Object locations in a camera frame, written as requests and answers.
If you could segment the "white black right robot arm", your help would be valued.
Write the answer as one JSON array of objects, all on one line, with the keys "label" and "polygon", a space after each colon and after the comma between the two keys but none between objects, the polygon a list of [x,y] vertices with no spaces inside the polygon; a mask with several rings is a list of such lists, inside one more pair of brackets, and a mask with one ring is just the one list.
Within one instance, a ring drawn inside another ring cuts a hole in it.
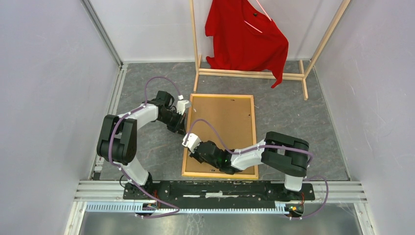
[{"label": "white black right robot arm", "polygon": [[182,145],[192,158],[225,174],[233,175],[261,164],[284,173],[282,192],[289,200],[302,194],[302,182],[314,158],[307,141],[273,131],[267,132],[265,139],[257,144],[242,149],[221,149],[212,141],[201,141],[193,133],[185,135]]}]

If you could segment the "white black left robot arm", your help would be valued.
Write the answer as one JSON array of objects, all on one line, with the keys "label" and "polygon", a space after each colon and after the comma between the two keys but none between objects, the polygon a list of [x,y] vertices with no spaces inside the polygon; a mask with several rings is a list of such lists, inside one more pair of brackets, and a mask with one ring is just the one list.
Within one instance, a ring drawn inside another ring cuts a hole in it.
[{"label": "white black left robot arm", "polygon": [[106,115],[103,119],[97,155],[116,166],[136,184],[135,193],[141,199],[149,199],[154,193],[151,174],[136,158],[138,150],[138,129],[150,122],[160,121],[169,131],[185,135],[185,111],[191,106],[189,100],[174,97],[158,91],[156,98],[143,102],[136,109],[121,115]]}]

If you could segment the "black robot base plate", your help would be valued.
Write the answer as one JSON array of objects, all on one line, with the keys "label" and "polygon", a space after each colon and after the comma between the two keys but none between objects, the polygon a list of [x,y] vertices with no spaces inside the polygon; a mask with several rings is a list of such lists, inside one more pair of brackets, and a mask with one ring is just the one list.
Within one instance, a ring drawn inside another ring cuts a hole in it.
[{"label": "black robot base plate", "polygon": [[185,209],[272,209],[275,202],[315,200],[312,184],[299,192],[274,181],[154,181],[149,194]]}]

